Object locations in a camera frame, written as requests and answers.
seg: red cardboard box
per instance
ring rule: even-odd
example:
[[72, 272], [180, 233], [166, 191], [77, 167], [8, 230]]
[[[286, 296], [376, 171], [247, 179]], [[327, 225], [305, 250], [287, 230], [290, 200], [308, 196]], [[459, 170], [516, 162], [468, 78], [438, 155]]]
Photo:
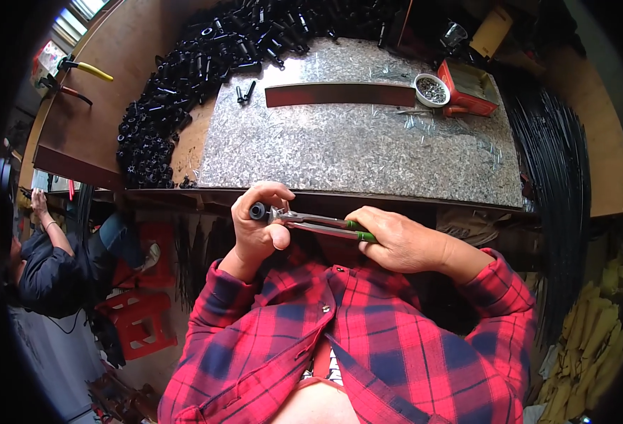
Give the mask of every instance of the red cardboard box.
[[500, 105], [491, 76], [485, 71], [446, 59], [439, 66], [438, 77], [451, 90], [449, 106], [464, 106], [469, 113], [490, 116]]

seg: white bowl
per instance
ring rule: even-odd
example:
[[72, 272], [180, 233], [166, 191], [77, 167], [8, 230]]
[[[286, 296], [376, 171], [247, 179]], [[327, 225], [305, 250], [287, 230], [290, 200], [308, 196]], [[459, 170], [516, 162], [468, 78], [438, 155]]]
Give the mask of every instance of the white bowl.
[[[417, 88], [417, 82], [419, 80], [424, 80], [424, 79], [432, 80], [432, 81], [434, 81], [436, 83], [439, 83], [439, 85], [441, 85], [443, 87], [444, 93], [446, 95], [446, 99], [443, 101], [443, 103], [434, 103], [431, 100], [427, 100], [425, 98], [425, 96], [422, 95], [420, 90]], [[415, 89], [415, 96], [417, 97], [418, 100], [420, 100], [420, 103], [422, 103], [425, 106], [428, 106], [428, 107], [443, 107], [443, 106], [446, 105], [446, 103], [451, 101], [451, 90], [448, 89], [448, 87], [446, 86], [445, 82], [441, 81], [435, 75], [432, 75], [432, 74], [419, 74], [413, 80], [413, 88]]]

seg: granite surface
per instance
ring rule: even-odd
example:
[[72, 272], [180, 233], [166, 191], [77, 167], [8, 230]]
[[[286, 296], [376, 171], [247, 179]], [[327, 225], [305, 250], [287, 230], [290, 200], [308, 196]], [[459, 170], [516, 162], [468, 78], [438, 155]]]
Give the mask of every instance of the granite surface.
[[[220, 89], [197, 187], [245, 188], [274, 180], [291, 189], [468, 201], [521, 208], [514, 142], [504, 106], [490, 117], [435, 117], [393, 106], [267, 108], [269, 86], [318, 81], [410, 85], [428, 65], [396, 58], [374, 42], [315, 39], [285, 69], [236, 75]], [[257, 79], [250, 104], [236, 102]]]

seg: person's right hand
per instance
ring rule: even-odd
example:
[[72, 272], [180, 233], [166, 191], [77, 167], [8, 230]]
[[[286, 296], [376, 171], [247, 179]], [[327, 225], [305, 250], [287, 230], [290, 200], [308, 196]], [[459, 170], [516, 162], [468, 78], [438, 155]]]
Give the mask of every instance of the person's right hand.
[[357, 221], [375, 236], [379, 243], [360, 242], [358, 248], [385, 269], [417, 273], [443, 266], [450, 239], [444, 233], [372, 206], [357, 209], [345, 219]]
[[31, 191], [31, 208], [38, 218], [48, 213], [48, 204], [46, 203], [46, 195], [41, 189]]

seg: red plastic stool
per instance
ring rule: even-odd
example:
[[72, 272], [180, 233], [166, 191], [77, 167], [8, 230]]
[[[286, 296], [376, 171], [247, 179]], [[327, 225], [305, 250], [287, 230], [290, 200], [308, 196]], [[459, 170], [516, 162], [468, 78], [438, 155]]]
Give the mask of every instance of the red plastic stool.
[[119, 259], [113, 275], [113, 286], [122, 288], [163, 288], [175, 285], [175, 276], [171, 271], [170, 254], [174, 248], [172, 225], [169, 223], [139, 223], [140, 241], [153, 240], [161, 249], [158, 263], [143, 274], [131, 277], [134, 271]]
[[[110, 297], [95, 309], [112, 320], [121, 342], [123, 357], [128, 361], [142, 358], [168, 346], [177, 346], [177, 337], [169, 337], [161, 326], [161, 313], [170, 307], [171, 298], [168, 294], [144, 294], [130, 290]], [[152, 320], [153, 332], [141, 322], [146, 318]], [[147, 342], [145, 339], [151, 336], [155, 336], [155, 340]]]

